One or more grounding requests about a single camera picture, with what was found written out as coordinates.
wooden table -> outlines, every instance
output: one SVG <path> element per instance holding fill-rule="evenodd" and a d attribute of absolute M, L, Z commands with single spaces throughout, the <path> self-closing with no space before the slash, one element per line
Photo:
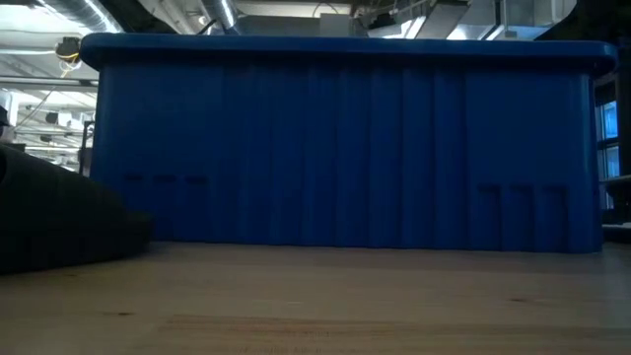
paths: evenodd
<path fill-rule="evenodd" d="M 237 353 L 628 355 L 631 248 L 154 244 L 0 278 L 2 355 Z"/>

window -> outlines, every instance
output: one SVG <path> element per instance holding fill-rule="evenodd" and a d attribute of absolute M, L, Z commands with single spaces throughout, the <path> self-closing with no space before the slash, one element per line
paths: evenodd
<path fill-rule="evenodd" d="M 611 102 L 596 108 L 596 136 L 598 146 L 598 178 L 606 180 L 620 176 L 620 156 L 618 147 L 617 104 Z M 600 205 L 604 209 L 613 208 L 613 200 L 600 186 Z"/>
<path fill-rule="evenodd" d="M 618 137 L 618 117 L 616 102 L 603 105 L 602 118 L 604 126 L 603 138 L 617 138 Z"/>

ceiling pipe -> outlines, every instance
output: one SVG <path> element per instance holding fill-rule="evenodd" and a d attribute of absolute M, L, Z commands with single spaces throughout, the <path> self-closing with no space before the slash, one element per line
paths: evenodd
<path fill-rule="evenodd" d="M 36 1 L 57 18 L 77 24 L 82 35 L 124 32 L 120 24 L 98 0 Z"/>
<path fill-rule="evenodd" d="M 217 20 L 224 28 L 226 35 L 240 35 L 239 10 L 232 0 L 200 0 L 204 16 L 211 20 Z"/>
<path fill-rule="evenodd" d="M 46 55 L 54 54 L 55 51 L 50 48 L 42 47 L 26 47 L 26 46 L 9 46 L 0 44 L 0 54 L 12 55 Z"/>

industrial ceiling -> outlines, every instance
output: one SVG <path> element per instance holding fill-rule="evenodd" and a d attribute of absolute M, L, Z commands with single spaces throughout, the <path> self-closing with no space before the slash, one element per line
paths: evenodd
<path fill-rule="evenodd" d="M 95 119 L 98 73 L 73 53 L 60 55 L 58 45 L 65 37 L 92 32 L 202 32 L 533 39 L 566 17 L 575 4 L 576 0 L 0 0 L 0 105 L 10 108 L 15 133 L 3 137 L 27 144 L 30 154 L 77 169 L 84 124 Z"/>

fluorescent light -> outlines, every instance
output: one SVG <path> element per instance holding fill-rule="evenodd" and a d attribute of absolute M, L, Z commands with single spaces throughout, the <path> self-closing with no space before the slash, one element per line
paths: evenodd
<path fill-rule="evenodd" d="M 75 153 L 77 152 L 79 149 L 81 149 L 80 147 L 47 147 L 47 146 L 26 146 L 25 148 L 26 150 L 33 150 L 33 151 L 50 151 L 50 152 L 66 152 L 66 153 Z"/>
<path fill-rule="evenodd" d="M 466 39 L 466 33 L 462 29 L 459 29 L 458 27 L 456 27 L 450 33 L 450 35 L 447 36 L 447 39 L 449 39 L 449 40 L 464 40 L 464 39 Z"/>
<path fill-rule="evenodd" d="M 427 18 L 425 16 L 417 17 L 416 19 L 414 19 L 414 22 L 412 22 L 412 25 L 408 27 L 407 32 L 405 33 L 405 38 L 415 39 L 418 35 L 418 32 L 421 31 L 421 27 L 423 27 L 426 19 Z"/>
<path fill-rule="evenodd" d="M 493 40 L 493 39 L 497 38 L 497 36 L 499 36 L 503 31 L 504 31 L 504 25 L 498 26 L 497 29 L 495 29 L 493 31 L 493 33 L 491 33 L 491 35 L 489 35 L 486 38 L 486 40 Z"/>
<path fill-rule="evenodd" d="M 401 24 L 401 32 L 394 35 L 384 35 L 382 38 L 407 38 L 415 39 L 418 32 L 421 31 L 423 23 L 425 23 L 425 16 L 418 17 L 416 19 L 408 20 Z"/>

